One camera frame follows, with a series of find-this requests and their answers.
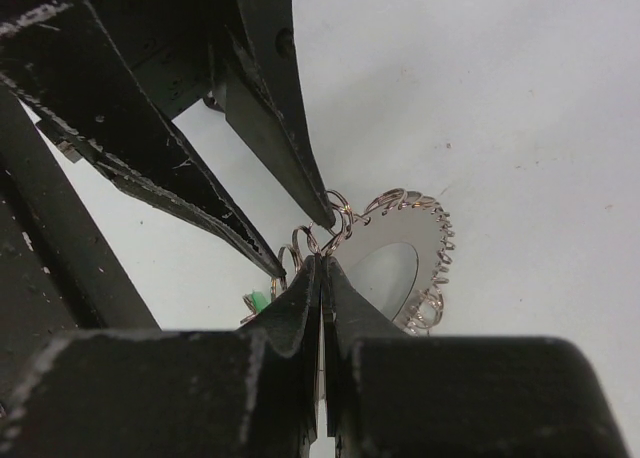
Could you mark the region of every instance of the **black tool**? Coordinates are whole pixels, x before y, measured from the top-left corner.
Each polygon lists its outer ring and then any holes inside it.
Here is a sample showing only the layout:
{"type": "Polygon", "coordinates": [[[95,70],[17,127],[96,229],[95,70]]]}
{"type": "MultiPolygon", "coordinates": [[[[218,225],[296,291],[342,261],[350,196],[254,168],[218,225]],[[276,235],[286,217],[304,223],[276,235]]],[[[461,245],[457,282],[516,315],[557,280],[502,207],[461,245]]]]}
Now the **black tool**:
{"type": "Polygon", "coordinates": [[[338,457],[627,456],[573,346],[410,338],[330,257],[237,331],[154,329],[16,97],[69,158],[278,277],[171,120],[205,98],[330,227],[293,37],[291,0],[0,0],[0,456],[307,456],[321,326],[338,457]]]}

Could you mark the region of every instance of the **silver jump ring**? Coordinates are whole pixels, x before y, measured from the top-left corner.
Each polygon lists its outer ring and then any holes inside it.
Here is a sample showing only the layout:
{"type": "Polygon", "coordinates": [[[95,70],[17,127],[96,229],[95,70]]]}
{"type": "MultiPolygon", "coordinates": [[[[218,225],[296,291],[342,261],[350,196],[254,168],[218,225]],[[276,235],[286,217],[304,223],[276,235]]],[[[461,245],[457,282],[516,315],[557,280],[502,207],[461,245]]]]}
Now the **silver jump ring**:
{"type": "Polygon", "coordinates": [[[378,208],[380,206],[384,206],[388,204],[390,201],[396,200],[398,192],[402,193],[404,192],[404,190],[401,188],[394,188],[393,190],[389,190],[381,194],[376,199],[374,199],[371,203],[369,203],[369,205],[364,209],[364,214],[366,215],[373,209],[378,208]]]}
{"type": "MultiPolygon", "coordinates": [[[[338,199],[338,201],[342,203],[342,206],[336,203],[331,203],[331,207],[334,210],[336,210],[338,213],[340,213],[343,223],[344,223],[344,217],[348,219],[349,222],[347,223],[346,226],[343,226],[343,229],[341,231],[341,234],[344,235],[343,239],[348,239],[352,233],[351,228],[356,221],[355,213],[353,212],[353,209],[351,208],[351,205],[349,204],[347,199],[344,196],[342,196],[341,193],[338,193],[336,190],[327,190],[327,195],[335,196],[338,199]]],[[[342,242],[342,239],[336,240],[335,247],[337,247],[341,242],[342,242]]]]}
{"type": "Polygon", "coordinates": [[[333,254],[333,252],[336,251],[338,246],[340,246],[340,243],[342,243],[345,239],[351,236],[351,228],[353,227],[353,223],[354,223],[353,220],[355,219],[353,216],[353,212],[350,211],[350,208],[349,208],[349,211],[343,212],[342,211],[343,207],[341,207],[340,205],[331,203],[331,207],[338,212],[338,215],[340,216],[340,220],[341,220],[341,226],[340,226],[340,231],[337,233],[334,232],[333,230],[329,230],[329,233],[331,233],[332,237],[322,247],[322,250],[321,250],[322,254],[326,256],[330,256],[331,254],[333,254]]]}
{"type": "Polygon", "coordinates": [[[291,246],[293,247],[295,253],[298,255],[298,260],[300,262],[300,267],[302,267],[302,253],[300,251],[300,246],[298,245],[298,233],[300,231],[302,231],[305,235],[307,235],[307,247],[309,248],[309,251],[311,251],[311,253],[320,253],[320,245],[318,244],[318,240],[316,240],[316,237],[313,236],[313,233],[311,232],[311,227],[313,226],[313,223],[311,223],[311,225],[309,226],[299,226],[297,227],[295,230],[293,230],[293,233],[291,234],[291,246]]]}
{"type": "Polygon", "coordinates": [[[431,321],[427,321],[420,309],[415,310],[413,319],[408,323],[408,328],[418,328],[420,330],[429,331],[442,320],[444,313],[444,297],[442,290],[438,285],[432,285],[426,292],[422,292],[423,304],[428,305],[435,316],[431,321]]]}
{"type": "MultiPolygon", "coordinates": [[[[298,234],[297,231],[294,231],[294,236],[297,237],[297,234],[298,234]]],[[[299,248],[296,248],[296,246],[294,245],[281,246],[280,250],[278,251],[278,261],[281,264],[284,260],[285,251],[289,251],[289,253],[291,254],[291,258],[293,259],[294,273],[297,275],[300,269],[302,268],[302,258],[300,255],[300,250],[299,248]]],[[[280,278],[275,278],[275,277],[271,278],[271,301],[276,299],[278,282],[280,282],[280,288],[282,288],[283,291],[286,290],[289,286],[287,284],[286,276],[281,276],[280,278]]]]}

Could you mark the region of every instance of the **silver washer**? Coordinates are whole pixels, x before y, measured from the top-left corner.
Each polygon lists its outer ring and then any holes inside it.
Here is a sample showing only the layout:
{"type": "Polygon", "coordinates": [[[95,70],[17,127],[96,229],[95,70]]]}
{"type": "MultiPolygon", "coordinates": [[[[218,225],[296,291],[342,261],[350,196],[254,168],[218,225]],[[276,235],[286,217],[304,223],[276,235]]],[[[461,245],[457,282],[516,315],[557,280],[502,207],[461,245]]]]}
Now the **silver washer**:
{"type": "Polygon", "coordinates": [[[438,274],[445,269],[442,253],[451,249],[448,236],[452,233],[447,215],[433,198],[415,191],[407,192],[404,198],[362,215],[354,223],[351,236],[333,256],[348,274],[352,267],[385,246],[407,243],[413,247],[418,266],[411,291],[408,296],[395,298],[395,304],[385,307],[383,314],[399,328],[418,334],[417,330],[426,331],[440,321],[442,302],[439,307],[433,306],[431,298],[440,294],[437,285],[446,282],[438,274]],[[430,322],[425,320],[424,306],[421,308],[425,303],[435,310],[435,318],[430,322]]]}

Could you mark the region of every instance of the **white background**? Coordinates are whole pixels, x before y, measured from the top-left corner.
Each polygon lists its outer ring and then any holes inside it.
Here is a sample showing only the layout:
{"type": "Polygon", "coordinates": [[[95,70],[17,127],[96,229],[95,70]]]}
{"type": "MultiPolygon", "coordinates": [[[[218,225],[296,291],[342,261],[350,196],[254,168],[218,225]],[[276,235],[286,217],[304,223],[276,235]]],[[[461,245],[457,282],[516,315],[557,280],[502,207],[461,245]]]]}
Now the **white background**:
{"type": "MultiPolygon", "coordinates": [[[[573,341],[640,455],[640,0],[294,0],[294,17],[327,186],[452,214],[436,333],[573,341]]],[[[176,123],[272,247],[308,221],[222,115],[176,123]]],[[[267,289],[221,240],[61,162],[164,328],[234,328],[267,289]]]]}

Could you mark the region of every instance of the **washer hole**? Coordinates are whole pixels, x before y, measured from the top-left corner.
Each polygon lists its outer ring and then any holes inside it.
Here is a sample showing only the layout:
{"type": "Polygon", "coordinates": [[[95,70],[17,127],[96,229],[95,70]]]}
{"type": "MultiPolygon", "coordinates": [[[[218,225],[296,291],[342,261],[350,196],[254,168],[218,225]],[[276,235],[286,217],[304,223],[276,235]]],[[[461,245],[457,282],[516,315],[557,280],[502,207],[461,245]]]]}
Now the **washer hole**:
{"type": "Polygon", "coordinates": [[[347,271],[351,285],[389,319],[393,319],[413,289],[418,254],[408,243],[377,249],[347,271]]]}

